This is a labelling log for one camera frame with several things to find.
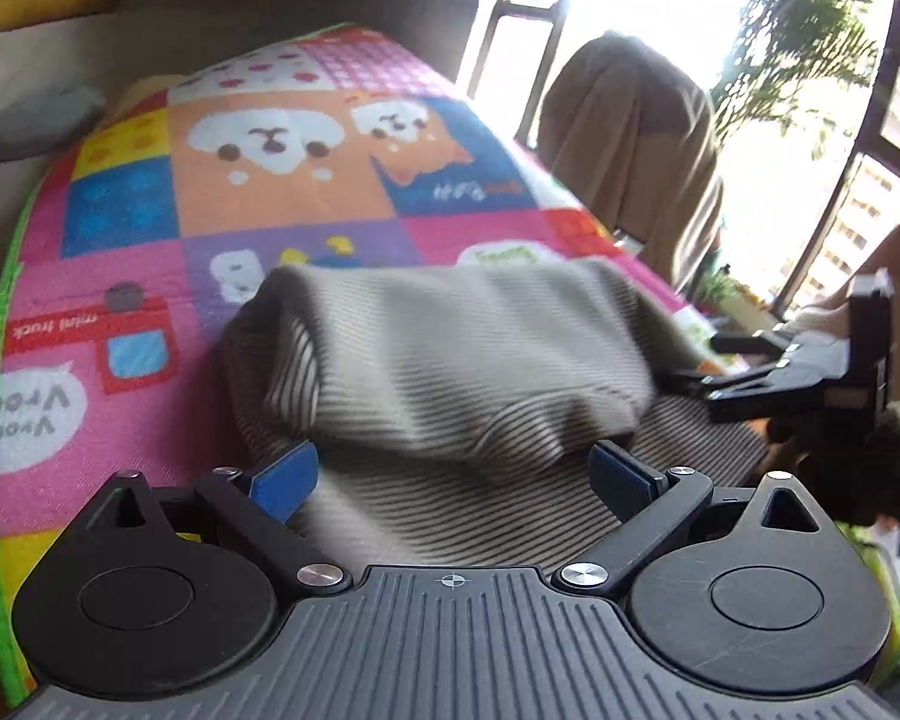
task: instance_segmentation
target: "silver screw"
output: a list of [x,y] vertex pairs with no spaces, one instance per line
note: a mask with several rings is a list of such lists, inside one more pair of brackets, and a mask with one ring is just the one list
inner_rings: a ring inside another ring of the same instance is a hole
[[296,579],[311,587],[332,587],[343,581],[343,570],[328,562],[312,562],[296,572]]
[[572,562],[564,565],[560,576],[568,584],[576,587],[595,587],[603,584],[610,576],[602,565],[595,562]]

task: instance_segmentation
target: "cartoon eye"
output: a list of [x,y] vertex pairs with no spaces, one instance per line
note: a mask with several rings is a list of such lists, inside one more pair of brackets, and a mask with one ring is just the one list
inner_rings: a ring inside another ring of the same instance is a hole
[[330,153],[330,149],[327,148],[326,143],[321,143],[320,141],[310,141],[306,146],[307,153],[312,157],[322,158],[327,156]]
[[217,156],[223,162],[236,162],[240,159],[240,146],[235,143],[224,143],[217,149]]

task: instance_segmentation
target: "pink checkered pattern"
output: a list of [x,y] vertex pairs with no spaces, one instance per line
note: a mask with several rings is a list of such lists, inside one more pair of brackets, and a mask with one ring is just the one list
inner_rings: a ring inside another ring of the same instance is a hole
[[453,95],[453,85],[404,47],[389,41],[320,42],[303,47],[341,89],[402,95]]

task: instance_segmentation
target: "yellow square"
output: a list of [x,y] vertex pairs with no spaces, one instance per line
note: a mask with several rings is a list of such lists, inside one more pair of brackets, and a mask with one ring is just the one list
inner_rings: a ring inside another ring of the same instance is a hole
[[117,165],[170,153],[167,109],[134,116],[120,124],[91,135],[83,142],[74,165],[72,180],[84,175],[109,170]]

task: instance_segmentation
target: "play mat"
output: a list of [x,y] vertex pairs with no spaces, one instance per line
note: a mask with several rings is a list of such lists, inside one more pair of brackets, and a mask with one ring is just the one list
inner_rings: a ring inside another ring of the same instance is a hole
[[623,255],[441,76],[355,26],[221,62],[58,159],[0,285],[0,674],[21,581],[114,470],[178,485],[245,450],[214,351],[280,263],[509,266]]

